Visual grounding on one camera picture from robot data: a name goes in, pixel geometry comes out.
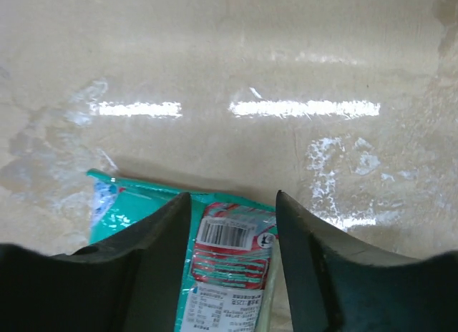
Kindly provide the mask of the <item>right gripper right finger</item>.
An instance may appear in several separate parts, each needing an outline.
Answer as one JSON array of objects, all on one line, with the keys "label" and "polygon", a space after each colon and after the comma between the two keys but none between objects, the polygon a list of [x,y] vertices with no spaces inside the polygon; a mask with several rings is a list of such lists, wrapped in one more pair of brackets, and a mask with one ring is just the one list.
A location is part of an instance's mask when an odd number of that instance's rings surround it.
[{"label": "right gripper right finger", "polygon": [[365,243],[276,196],[295,331],[455,331],[457,253],[425,260]]}]

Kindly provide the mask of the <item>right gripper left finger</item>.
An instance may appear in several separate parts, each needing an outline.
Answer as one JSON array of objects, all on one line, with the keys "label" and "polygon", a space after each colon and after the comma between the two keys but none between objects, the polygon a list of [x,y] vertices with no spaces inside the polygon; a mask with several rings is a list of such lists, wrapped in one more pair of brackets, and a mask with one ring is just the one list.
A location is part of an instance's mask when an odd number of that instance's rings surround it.
[{"label": "right gripper left finger", "polygon": [[3,331],[172,331],[191,199],[71,255],[1,246]]}]

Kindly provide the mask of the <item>teal mint candy bag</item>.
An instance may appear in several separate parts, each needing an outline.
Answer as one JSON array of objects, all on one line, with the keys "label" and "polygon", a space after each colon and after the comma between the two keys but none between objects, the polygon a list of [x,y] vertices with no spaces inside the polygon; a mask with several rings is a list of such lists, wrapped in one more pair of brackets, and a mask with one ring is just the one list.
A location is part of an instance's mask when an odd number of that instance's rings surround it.
[{"label": "teal mint candy bag", "polygon": [[[141,221],[178,187],[89,170],[94,180],[90,240]],[[176,331],[267,331],[279,269],[273,207],[221,192],[190,194],[190,232]]]}]

